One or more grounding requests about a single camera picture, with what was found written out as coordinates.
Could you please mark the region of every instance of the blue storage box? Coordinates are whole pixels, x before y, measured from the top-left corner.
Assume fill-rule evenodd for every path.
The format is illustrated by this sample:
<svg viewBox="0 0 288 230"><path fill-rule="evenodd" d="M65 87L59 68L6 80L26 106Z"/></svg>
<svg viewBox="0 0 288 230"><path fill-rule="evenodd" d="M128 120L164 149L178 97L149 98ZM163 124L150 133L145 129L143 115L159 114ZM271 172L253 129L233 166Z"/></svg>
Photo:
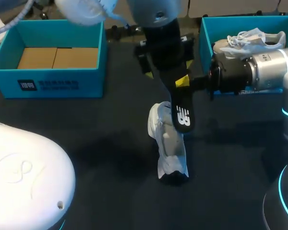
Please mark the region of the blue storage box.
<svg viewBox="0 0 288 230"><path fill-rule="evenodd" d="M203 18L200 31L199 50L202 68L208 73L213 50L211 45L228 35L237 36L241 31L259 28L267 34L286 33L288 47L288 16L237 16L237 17L207 17Z"/></svg>
<svg viewBox="0 0 288 230"><path fill-rule="evenodd" d="M98 48L96 67L17 69L27 47ZM67 20L21 21L0 45L0 90L5 98L102 97L106 62L103 23L84 27Z"/></svg>

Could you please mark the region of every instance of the black insole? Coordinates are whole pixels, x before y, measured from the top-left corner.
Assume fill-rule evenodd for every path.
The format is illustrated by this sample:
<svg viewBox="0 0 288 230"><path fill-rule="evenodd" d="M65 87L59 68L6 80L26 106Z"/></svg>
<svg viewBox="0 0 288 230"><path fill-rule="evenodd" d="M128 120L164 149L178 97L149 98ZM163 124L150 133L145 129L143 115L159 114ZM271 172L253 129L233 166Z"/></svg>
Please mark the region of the black insole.
<svg viewBox="0 0 288 230"><path fill-rule="evenodd" d="M275 42L265 42L268 46L274 46L274 45L276 45L277 43L275 43Z"/></svg>

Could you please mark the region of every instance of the white shoe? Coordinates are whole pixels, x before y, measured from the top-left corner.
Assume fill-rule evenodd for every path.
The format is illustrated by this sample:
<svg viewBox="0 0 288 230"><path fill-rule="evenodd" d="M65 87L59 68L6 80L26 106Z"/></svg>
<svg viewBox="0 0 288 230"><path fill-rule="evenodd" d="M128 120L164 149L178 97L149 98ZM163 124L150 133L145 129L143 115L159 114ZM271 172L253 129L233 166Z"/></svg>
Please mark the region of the white shoe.
<svg viewBox="0 0 288 230"><path fill-rule="evenodd" d="M215 54L224 53L228 59L247 58L253 54L283 49L286 45L286 34L265 34L258 28L240 32L237 36L217 41L213 46Z"/></svg>
<svg viewBox="0 0 288 230"><path fill-rule="evenodd" d="M165 174L170 175L176 171L189 177L183 134L178 133L173 126L170 102L155 104L151 108L148 134L159 146L159 179Z"/></svg>
<svg viewBox="0 0 288 230"><path fill-rule="evenodd" d="M59 145L0 123L0 230L60 229L74 191L74 168Z"/></svg>

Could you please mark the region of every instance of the black tabletop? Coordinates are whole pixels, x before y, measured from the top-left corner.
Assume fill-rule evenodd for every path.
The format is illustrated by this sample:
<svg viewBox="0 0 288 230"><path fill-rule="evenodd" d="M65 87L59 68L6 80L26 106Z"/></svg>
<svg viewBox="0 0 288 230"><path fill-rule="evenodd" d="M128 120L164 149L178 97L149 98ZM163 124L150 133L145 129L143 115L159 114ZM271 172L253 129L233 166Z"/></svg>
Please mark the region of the black tabletop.
<svg viewBox="0 0 288 230"><path fill-rule="evenodd" d="M109 44L102 99L5 100L0 122L38 133L71 158L77 185L65 230L264 229L270 184L262 157L282 151L281 95L194 94L196 128L185 136L190 180L157 179L151 106L168 99L141 74L133 45ZM192 67L201 74L198 56Z"/></svg>

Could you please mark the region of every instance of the shoe lace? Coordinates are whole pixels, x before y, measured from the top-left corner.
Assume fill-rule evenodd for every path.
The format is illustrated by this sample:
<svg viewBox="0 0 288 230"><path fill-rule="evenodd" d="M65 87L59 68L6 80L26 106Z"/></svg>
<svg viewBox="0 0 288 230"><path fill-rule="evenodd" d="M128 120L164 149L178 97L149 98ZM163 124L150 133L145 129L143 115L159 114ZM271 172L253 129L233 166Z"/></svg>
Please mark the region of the shoe lace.
<svg viewBox="0 0 288 230"><path fill-rule="evenodd" d="M251 42L246 38L249 35L246 31L240 32L237 36L227 36L227 42L230 46L235 46L236 44L250 44Z"/></svg>

